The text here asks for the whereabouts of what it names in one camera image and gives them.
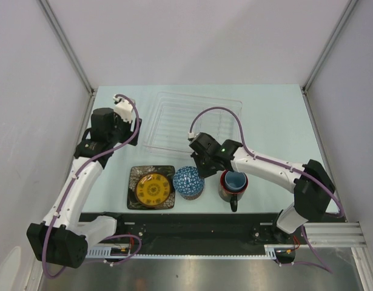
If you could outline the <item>blue triangle pattern bowl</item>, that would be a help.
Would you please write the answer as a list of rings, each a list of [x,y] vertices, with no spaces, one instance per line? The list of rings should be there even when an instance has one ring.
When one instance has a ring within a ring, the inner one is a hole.
[[[181,197],[189,201],[199,198],[204,186],[204,179],[199,176],[198,169],[193,166],[181,167],[173,176],[174,189]]]

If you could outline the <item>clear wire dish rack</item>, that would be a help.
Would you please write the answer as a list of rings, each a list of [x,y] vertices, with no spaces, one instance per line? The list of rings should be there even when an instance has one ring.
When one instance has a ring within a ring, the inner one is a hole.
[[[238,100],[211,98],[170,92],[159,92],[150,112],[144,146],[153,151],[175,156],[188,156],[188,133],[208,133],[218,142],[239,139],[235,118],[225,110],[203,110],[221,107],[241,115],[243,103]]]

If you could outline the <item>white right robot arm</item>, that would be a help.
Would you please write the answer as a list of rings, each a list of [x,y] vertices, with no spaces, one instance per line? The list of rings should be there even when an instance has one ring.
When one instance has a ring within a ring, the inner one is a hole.
[[[278,215],[272,228],[272,237],[278,243],[288,242],[308,221],[322,218],[334,198],[335,186],[324,167],[313,159],[305,164],[273,159],[230,139],[219,144],[207,133],[189,133],[188,140],[201,178],[225,171],[245,173],[294,195],[294,202]]]

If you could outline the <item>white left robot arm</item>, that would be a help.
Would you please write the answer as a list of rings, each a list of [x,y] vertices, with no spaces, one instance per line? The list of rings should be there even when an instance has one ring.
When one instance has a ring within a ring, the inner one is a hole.
[[[140,125],[141,118],[132,104],[93,111],[57,200],[41,223],[31,223],[27,229],[31,248],[43,265],[77,268],[95,244],[106,238],[115,243],[125,238],[126,227],[112,216],[98,216],[83,227],[78,223],[109,158],[123,146],[137,145]]]

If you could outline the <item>black floral square plate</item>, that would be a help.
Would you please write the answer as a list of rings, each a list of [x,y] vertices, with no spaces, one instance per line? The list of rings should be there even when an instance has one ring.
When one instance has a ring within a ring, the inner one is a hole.
[[[168,210],[175,205],[174,166],[134,166],[127,192],[129,210]]]

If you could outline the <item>black floral mug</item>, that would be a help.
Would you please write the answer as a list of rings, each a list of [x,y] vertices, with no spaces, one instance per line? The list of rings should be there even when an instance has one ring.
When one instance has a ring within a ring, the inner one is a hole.
[[[229,170],[224,171],[221,174],[221,176],[220,176],[220,183],[219,183],[219,188],[218,188],[218,194],[219,194],[220,198],[223,201],[228,202],[230,204],[232,212],[237,212],[237,210],[238,210],[238,202],[243,197],[243,195],[244,195],[244,193],[245,193],[245,191],[246,191],[246,189],[248,187],[249,180],[248,180],[248,177],[247,177],[246,186],[241,191],[235,192],[235,193],[234,192],[230,192],[224,186],[224,176],[225,176],[225,174],[228,171]]]

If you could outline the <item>yellow round plate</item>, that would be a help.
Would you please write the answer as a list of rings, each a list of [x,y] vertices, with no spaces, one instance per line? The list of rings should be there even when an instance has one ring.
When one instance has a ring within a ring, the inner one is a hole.
[[[154,208],[165,203],[172,192],[170,181],[160,173],[148,173],[137,182],[135,197],[145,207]]]

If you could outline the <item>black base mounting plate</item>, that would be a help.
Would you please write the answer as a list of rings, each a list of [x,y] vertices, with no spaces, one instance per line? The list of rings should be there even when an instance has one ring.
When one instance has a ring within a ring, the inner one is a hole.
[[[141,255],[261,255],[268,244],[304,244],[300,231],[274,234],[276,213],[148,214],[108,213],[117,221],[116,234],[142,240]]]

